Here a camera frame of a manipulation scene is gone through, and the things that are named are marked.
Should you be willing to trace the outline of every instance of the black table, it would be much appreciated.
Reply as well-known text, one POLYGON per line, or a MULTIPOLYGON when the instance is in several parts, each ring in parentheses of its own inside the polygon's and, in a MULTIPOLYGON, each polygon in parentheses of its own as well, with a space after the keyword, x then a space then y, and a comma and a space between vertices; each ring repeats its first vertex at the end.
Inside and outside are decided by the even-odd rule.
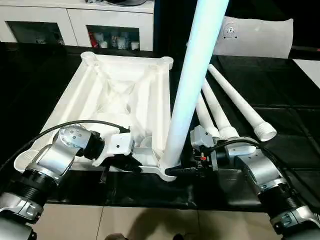
MULTIPOLYGON (((152 52, 118 51, 36 44, 0 44, 2 97, 5 103, 5 146, 0 164, 36 136, 76 72, 80 53, 95 51, 119 56, 162 57, 152 52)), ((278 131, 265 147, 275 152, 320 196, 320 89, 291 59, 214 56, 211 62, 256 111, 278 131)), ((171 109, 177 92, 183 56, 170 72, 171 109)), ((209 84, 231 124, 241 136, 255 138, 253 129, 228 96, 207 75, 209 84)), ((196 115, 190 129, 198 123, 196 115)), ((187 141, 182 163, 190 158, 187 141)), ((13 164, 0 174, 0 191, 18 175, 13 164)), ((110 172, 100 184, 99 171, 70 171, 50 203, 164 207, 262 212, 259 200, 239 170, 221 169, 218 177, 178 177, 165 182, 155 174, 110 172)), ((320 203, 294 179, 293 183, 318 210, 320 203)))

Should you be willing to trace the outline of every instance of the glass cabinet door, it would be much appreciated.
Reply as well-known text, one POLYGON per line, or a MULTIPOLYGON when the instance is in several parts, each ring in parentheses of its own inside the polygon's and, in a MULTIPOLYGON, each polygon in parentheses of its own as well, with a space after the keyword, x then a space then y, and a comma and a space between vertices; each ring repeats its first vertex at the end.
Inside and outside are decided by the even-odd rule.
POLYGON ((140 50, 139 28, 87 25, 93 48, 140 50))
POLYGON ((7 21, 18 43, 61 44, 65 42, 55 22, 7 21))
POLYGON ((49 7, 0 6, 0 40, 78 45, 67 10, 49 7))
POLYGON ((153 50, 153 14, 68 9, 78 45, 118 50, 153 50))

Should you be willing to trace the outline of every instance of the tile floor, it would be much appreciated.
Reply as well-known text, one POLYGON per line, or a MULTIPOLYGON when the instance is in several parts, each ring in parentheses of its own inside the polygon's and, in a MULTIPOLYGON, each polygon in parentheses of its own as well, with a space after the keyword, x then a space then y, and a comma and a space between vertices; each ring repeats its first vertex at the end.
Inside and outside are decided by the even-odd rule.
POLYGON ((280 240, 264 213, 46 204, 38 240, 280 240))

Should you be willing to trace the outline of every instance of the white pipe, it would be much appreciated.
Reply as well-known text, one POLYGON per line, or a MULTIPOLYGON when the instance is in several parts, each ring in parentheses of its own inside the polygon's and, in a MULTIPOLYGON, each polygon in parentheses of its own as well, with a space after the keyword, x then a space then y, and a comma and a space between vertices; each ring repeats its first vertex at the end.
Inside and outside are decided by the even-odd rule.
POLYGON ((195 106, 196 114, 198 115, 200 125, 212 137, 220 138, 220 133, 211 120, 207 106, 201 94, 199 94, 198 102, 195 106))
POLYGON ((250 106, 250 104, 237 92, 237 90, 234 89, 234 87, 212 64, 209 65, 208 69, 215 80, 223 88, 225 93, 229 96, 232 102, 253 127, 255 135, 260 139, 260 141, 268 141, 277 135, 277 131, 274 129, 274 127, 262 119, 262 117, 250 106))
POLYGON ((229 0, 198 0, 176 93, 170 128, 159 165, 180 165, 180 155, 195 112, 229 0))
POLYGON ((233 126, 231 126, 225 112, 220 106, 214 92, 212 91, 206 79, 204 80, 202 91, 214 118, 215 124, 219 129, 221 138, 230 139, 239 137, 237 130, 233 126))

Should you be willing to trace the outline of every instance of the white panel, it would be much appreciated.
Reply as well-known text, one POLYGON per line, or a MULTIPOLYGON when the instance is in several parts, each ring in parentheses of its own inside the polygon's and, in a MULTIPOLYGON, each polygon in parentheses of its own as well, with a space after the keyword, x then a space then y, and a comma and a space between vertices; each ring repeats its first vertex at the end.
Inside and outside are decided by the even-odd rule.
POLYGON ((225 16, 213 54, 288 58, 294 20, 264 21, 225 16))
POLYGON ((153 50, 154 16, 149 13, 68 9, 79 46, 91 47, 87 25, 139 29, 140 50, 153 50))
POLYGON ((68 12, 63 8, 0 6, 0 40, 16 43, 6 21, 57 23, 65 45, 78 45, 68 12))

